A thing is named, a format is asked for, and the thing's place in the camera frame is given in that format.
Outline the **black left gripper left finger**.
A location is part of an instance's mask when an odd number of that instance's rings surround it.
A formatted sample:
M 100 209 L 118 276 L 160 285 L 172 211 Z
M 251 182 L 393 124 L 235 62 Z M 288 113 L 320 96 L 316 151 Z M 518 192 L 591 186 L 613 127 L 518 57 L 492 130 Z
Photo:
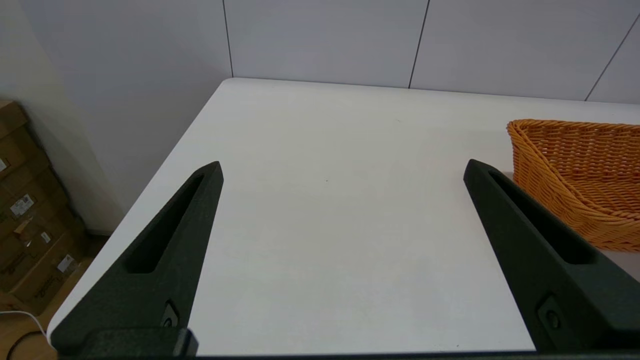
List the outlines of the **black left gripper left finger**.
M 195 170 L 53 330 L 62 357 L 192 357 L 189 319 L 224 184 Z

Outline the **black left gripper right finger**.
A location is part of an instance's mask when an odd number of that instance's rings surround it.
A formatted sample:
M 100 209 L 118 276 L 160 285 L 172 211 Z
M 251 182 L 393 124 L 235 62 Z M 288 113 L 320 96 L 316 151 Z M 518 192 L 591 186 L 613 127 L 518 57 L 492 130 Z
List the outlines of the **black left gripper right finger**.
M 640 285 L 493 166 L 464 184 L 538 351 L 640 346 Z

